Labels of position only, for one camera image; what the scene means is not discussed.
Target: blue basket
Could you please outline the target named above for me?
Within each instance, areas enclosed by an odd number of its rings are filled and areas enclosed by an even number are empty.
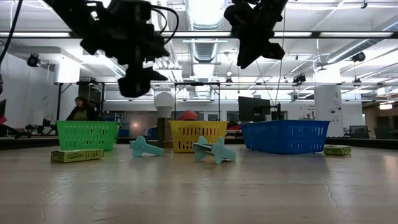
[[[329,121],[279,120],[242,124],[248,149],[276,154],[322,152]]]

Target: cable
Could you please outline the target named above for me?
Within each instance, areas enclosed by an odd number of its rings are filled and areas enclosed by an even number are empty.
[[[269,93],[269,90],[268,90],[268,87],[267,87],[267,83],[266,83],[266,81],[264,79],[264,76],[262,76],[262,73],[261,73],[261,70],[260,70],[260,66],[259,66],[259,63],[257,62],[257,60],[256,60],[256,64],[257,64],[257,68],[259,69],[259,73],[261,75],[262,81],[264,82],[264,85],[267,88],[267,92],[268,92],[268,95],[269,95],[269,100],[271,101],[272,105],[275,106],[275,103],[272,100],[271,94]]]
[[[169,11],[169,12],[171,12],[172,14],[174,14],[175,17],[177,18],[177,22],[176,22],[176,25],[175,25],[175,29],[173,30],[172,35],[169,37],[169,39],[167,39],[167,40],[164,42],[164,44],[166,45],[167,43],[170,42],[170,40],[173,39],[173,37],[174,37],[174,35],[175,35],[175,33],[176,33],[177,29],[178,29],[178,26],[180,25],[180,17],[178,16],[177,12],[176,12],[174,9],[167,8],[167,7],[163,7],[163,6],[152,6],[152,7],[155,8],[155,9],[163,9],[163,10]]]
[[[0,55],[0,65],[1,65],[2,60],[6,56],[6,52],[8,50],[8,47],[11,44],[12,35],[14,34],[15,27],[17,26],[18,16],[19,16],[19,12],[21,11],[22,2],[23,2],[23,0],[19,0],[19,2],[18,2],[17,10],[15,11],[15,16],[14,16],[14,20],[12,22],[12,27],[10,29],[10,33],[9,33],[9,35],[7,37],[6,44],[4,45],[4,48],[3,48],[2,52],[1,52],[1,55]]]
[[[153,11],[155,11],[155,12],[157,12],[157,13],[159,13],[163,18],[164,18],[164,20],[165,20],[165,24],[164,24],[164,27],[163,27],[163,29],[160,31],[160,33],[163,33],[164,32],[164,30],[166,30],[166,28],[167,28],[167,18],[166,18],[166,16],[164,15],[164,13],[162,12],[162,11],[160,11],[160,10],[158,10],[158,9],[152,9]]]
[[[282,36],[282,49],[284,48],[284,45],[285,45],[285,30],[286,30],[286,9],[284,11],[284,28],[283,28],[283,36]],[[278,85],[276,87],[275,104],[277,104],[277,101],[278,101],[279,84],[280,84],[280,79],[282,79],[282,63],[283,63],[283,59],[280,60],[279,80],[278,80]]]

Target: black cable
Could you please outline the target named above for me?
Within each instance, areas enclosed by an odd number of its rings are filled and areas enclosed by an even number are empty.
[[[23,0],[19,0],[18,1],[18,5],[17,5],[17,9],[15,11],[14,20],[12,21],[10,33],[8,34],[6,44],[4,45],[4,48],[3,48],[2,52],[1,52],[1,55],[0,55],[0,65],[1,65],[2,60],[6,56],[6,52],[8,50],[8,47],[11,44],[12,35],[14,34],[15,27],[17,26],[17,20],[18,20],[19,12],[21,11],[22,2],[23,2]]]
[[[177,18],[177,23],[175,25],[175,29],[173,30],[172,35],[164,42],[164,44],[167,44],[167,43],[170,42],[170,40],[173,39],[173,37],[174,37],[174,35],[175,35],[175,33],[176,33],[177,29],[178,29],[178,26],[180,25],[180,17],[178,16],[177,12],[174,9],[163,7],[163,6],[152,6],[152,7],[156,8],[156,9],[163,9],[163,10],[169,11],[172,14],[174,14],[175,17]]]
[[[164,13],[163,13],[162,11],[160,11],[160,10],[158,10],[158,9],[152,9],[152,10],[155,11],[155,12],[157,12],[157,13],[159,13],[159,14],[164,18],[164,21],[166,21],[166,24],[164,24],[163,29],[160,31],[160,34],[161,34],[161,33],[164,32],[164,30],[166,30],[166,27],[167,27],[167,18],[166,18],[166,16],[164,15]]]

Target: robotic arm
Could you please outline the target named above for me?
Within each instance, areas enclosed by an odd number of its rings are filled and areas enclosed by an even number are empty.
[[[128,65],[126,76],[118,80],[123,96],[142,96],[149,91],[151,80],[167,80],[152,67],[143,68],[142,63],[169,56],[164,38],[148,20],[151,11],[158,9],[169,10],[178,17],[174,10],[142,0],[112,0],[107,8],[100,1],[44,1],[82,38],[80,45],[89,54],[102,50],[107,57],[115,57],[119,64]],[[224,16],[233,27],[233,35],[240,40],[237,65],[242,69],[260,56],[283,58],[283,49],[269,39],[274,36],[272,30],[276,22],[282,20],[280,14],[287,1],[233,0],[234,5],[226,9]],[[252,9],[248,3],[256,6]]]

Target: yellow basket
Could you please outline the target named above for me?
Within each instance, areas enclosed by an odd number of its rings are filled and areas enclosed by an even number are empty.
[[[200,136],[209,144],[225,138],[227,121],[169,121],[172,129],[174,152],[194,152],[192,144]]]

